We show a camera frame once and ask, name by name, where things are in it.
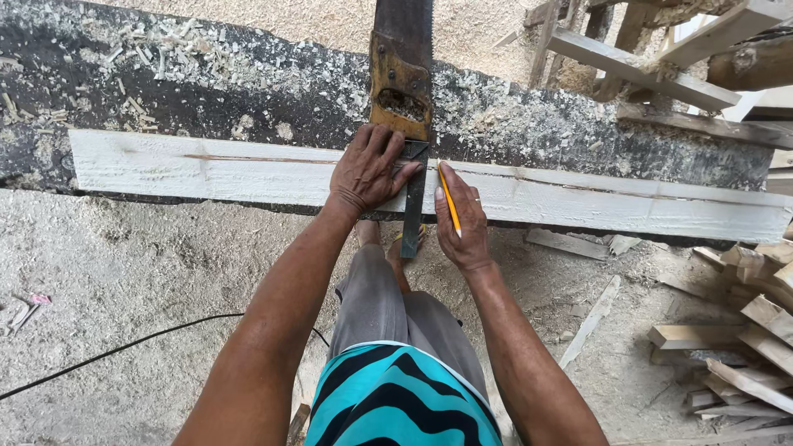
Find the foot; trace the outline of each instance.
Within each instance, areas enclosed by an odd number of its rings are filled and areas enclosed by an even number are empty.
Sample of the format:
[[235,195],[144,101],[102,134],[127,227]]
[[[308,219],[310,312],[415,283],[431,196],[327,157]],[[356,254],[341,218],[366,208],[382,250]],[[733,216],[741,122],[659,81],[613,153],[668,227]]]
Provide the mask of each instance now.
[[358,245],[361,248],[365,244],[380,244],[380,223],[360,220],[355,224],[355,235],[358,236]]
[[[419,227],[419,249],[421,249],[421,244],[424,242],[424,234],[427,232],[427,226],[421,225]],[[388,253],[385,255],[385,259],[389,261],[391,267],[394,269],[394,274],[396,274],[397,278],[402,275],[404,276],[404,263],[410,259],[403,259],[400,256],[400,252],[402,251],[402,237],[398,240],[395,240],[393,244],[391,244],[391,248],[389,248]]]

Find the black cable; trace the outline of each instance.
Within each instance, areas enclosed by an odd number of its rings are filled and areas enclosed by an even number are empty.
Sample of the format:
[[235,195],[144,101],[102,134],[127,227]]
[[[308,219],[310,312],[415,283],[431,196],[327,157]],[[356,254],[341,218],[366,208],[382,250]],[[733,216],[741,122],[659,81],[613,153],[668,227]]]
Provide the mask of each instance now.
[[[140,344],[141,342],[143,342],[145,340],[150,340],[152,337],[157,337],[159,335],[163,335],[165,333],[170,333],[170,332],[178,330],[178,329],[184,329],[185,327],[190,327],[191,325],[200,324],[202,322],[211,321],[212,319],[219,319],[221,317],[239,317],[239,316],[244,316],[244,315],[245,315],[245,313],[217,314],[215,316],[204,317],[203,319],[199,319],[197,321],[187,322],[186,324],[177,325],[175,327],[171,327],[169,329],[165,329],[165,330],[163,330],[161,332],[150,334],[150,335],[148,335],[146,337],[140,338],[139,340],[134,340],[133,342],[130,342],[129,344],[122,345],[120,347],[114,348],[113,350],[110,350],[109,352],[104,352],[101,355],[94,356],[93,358],[90,358],[90,359],[86,359],[85,361],[82,361],[79,364],[75,364],[75,365],[73,365],[71,367],[64,368],[62,371],[53,373],[52,375],[49,375],[49,376],[44,377],[42,379],[38,379],[36,381],[33,381],[30,384],[25,384],[22,387],[17,387],[14,390],[11,390],[9,392],[5,392],[4,394],[0,395],[0,401],[4,400],[4,399],[6,399],[6,398],[8,398],[10,396],[13,396],[15,394],[18,394],[19,392],[22,392],[23,390],[27,390],[27,389],[29,389],[31,387],[38,386],[39,384],[46,383],[47,381],[50,381],[51,379],[58,378],[61,375],[65,375],[66,373],[69,373],[70,371],[77,370],[77,369],[79,369],[82,366],[85,366],[85,365],[88,365],[90,363],[93,363],[94,361],[98,361],[98,360],[100,360],[100,359],[102,359],[102,358],[104,358],[106,356],[110,356],[113,353],[118,353],[118,352],[120,352],[122,350],[125,350],[127,348],[132,347],[133,345],[138,345],[138,344]],[[317,329],[315,329],[313,327],[311,327],[311,329],[314,330],[314,333],[316,333],[320,337],[320,339],[322,339],[322,341],[325,343],[325,345],[327,345],[328,347],[331,346],[330,344],[328,344],[328,342],[325,340],[325,338],[322,336],[322,333],[320,333],[319,330],[317,330]]]

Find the man's hand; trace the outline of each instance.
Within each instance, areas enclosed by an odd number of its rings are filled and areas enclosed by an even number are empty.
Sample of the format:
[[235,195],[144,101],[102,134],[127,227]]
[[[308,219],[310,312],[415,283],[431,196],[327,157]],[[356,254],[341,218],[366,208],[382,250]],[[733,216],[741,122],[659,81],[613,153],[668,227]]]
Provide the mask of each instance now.
[[423,168],[416,161],[394,174],[394,161],[403,148],[402,132],[393,133],[385,125],[362,125],[333,171],[328,201],[342,203],[357,217],[394,198]]
[[438,241],[443,253],[463,274],[492,265],[488,247],[488,218],[482,210],[482,204],[477,201],[479,191],[465,184],[449,164],[441,162],[440,169],[462,228],[462,237],[459,237],[454,231],[446,194],[438,186],[435,189],[435,213],[438,217]]

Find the gray pants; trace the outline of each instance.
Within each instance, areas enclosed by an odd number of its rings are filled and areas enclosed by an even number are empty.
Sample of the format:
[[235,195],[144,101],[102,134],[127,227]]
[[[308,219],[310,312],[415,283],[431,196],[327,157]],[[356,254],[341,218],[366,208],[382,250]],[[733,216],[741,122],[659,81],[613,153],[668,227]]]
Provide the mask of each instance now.
[[328,360],[361,342],[395,340],[440,359],[488,397],[482,366],[457,319],[424,291],[402,295],[380,245],[355,253],[336,293],[342,304]]

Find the man's left hand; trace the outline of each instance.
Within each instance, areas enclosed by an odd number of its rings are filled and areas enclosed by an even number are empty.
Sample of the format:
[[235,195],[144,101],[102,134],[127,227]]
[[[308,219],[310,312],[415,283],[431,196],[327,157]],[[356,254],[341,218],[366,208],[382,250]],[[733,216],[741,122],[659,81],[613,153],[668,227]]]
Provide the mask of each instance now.
[[365,124],[336,164],[331,177],[331,200],[344,204],[356,217],[394,198],[423,166],[415,161],[393,173],[404,148],[404,134],[386,125]]

